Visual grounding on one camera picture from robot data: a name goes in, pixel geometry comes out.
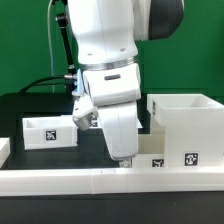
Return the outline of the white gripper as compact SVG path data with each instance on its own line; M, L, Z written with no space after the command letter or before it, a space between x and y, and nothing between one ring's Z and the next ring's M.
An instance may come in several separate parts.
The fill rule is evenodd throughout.
M120 166L130 168L130 158L138 152L137 100L141 98L138 64L85 71L83 76L91 102L97 108L110 157L124 160Z

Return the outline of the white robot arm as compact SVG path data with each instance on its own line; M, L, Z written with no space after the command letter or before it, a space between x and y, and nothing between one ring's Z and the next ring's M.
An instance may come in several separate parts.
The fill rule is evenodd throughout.
M68 0L67 12L80 64L73 120L86 130L98 116L110 157L132 159L141 98L136 42L171 36L184 0Z

